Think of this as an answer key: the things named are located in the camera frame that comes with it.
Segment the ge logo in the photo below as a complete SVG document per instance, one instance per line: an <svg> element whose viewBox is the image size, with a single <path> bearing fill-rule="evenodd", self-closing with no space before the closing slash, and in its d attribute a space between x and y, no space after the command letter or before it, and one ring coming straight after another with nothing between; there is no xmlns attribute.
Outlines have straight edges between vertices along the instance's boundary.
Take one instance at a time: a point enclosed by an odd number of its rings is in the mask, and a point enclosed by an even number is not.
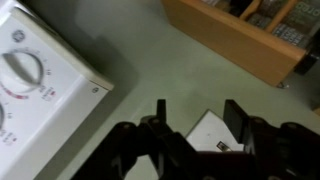
<svg viewBox="0 0 320 180"><path fill-rule="evenodd" d="M19 42L22 42L26 38L26 35L24 34L23 31L16 30L15 32L12 33L12 38L13 38L14 42L19 43Z"/></svg>

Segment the wooden drawer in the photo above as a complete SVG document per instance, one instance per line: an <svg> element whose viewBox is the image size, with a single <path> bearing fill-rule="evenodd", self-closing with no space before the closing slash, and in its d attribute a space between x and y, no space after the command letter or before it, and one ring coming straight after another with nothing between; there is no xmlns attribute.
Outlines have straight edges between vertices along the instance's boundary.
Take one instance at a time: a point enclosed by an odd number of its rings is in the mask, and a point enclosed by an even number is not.
<svg viewBox="0 0 320 180"><path fill-rule="evenodd" d="M277 86L306 50L201 0L162 0L170 23L266 83Z"/></svg>

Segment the floor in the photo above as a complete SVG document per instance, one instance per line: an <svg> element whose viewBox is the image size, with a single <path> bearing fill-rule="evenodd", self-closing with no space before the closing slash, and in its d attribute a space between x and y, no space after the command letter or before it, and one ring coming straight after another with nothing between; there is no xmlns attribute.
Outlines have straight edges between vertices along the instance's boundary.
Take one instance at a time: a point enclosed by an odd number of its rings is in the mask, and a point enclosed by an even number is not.
<svg viewBox="0 0 320 180"><path fill-rule="evenodd" d="M67 180L121 121L138 123L167 100L168 123L186 135L211 109L221 116L225 99L279 126L299 122L320 133L319 72L291 75L288 89L270 87L173 28L160 0L26 0L116 88L38 175L38 180ZM127 179L157 179L141 158Z"/></svg>

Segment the gray floor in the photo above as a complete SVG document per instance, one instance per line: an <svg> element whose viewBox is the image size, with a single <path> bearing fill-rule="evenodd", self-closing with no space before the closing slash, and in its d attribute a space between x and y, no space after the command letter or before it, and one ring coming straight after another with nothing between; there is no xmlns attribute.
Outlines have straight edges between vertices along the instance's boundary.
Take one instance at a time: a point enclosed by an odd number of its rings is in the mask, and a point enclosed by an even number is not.
<svg viewBox="0 0 320 180"><path fill-rule="evenodd" d="M268 86L168 24L159 0L27 0L89 63L116 85L37 179L69 179L114 124L139 122L167 99L169 125L187 134L225 99L279 126L299 122L320 133L317 67ZM146 158L127 179L156 179Z"/></svg>

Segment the white appliance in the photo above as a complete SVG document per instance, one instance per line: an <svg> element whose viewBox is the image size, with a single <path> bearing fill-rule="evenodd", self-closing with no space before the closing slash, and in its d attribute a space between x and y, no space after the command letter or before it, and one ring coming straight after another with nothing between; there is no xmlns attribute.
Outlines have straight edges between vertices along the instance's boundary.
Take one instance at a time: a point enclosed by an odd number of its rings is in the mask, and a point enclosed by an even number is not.
<svg viewBox="0 0 320 180"><path fill-rule="evenodd" d="M0 1L0 179L31 180L113 85L17 5Z"/></svg>

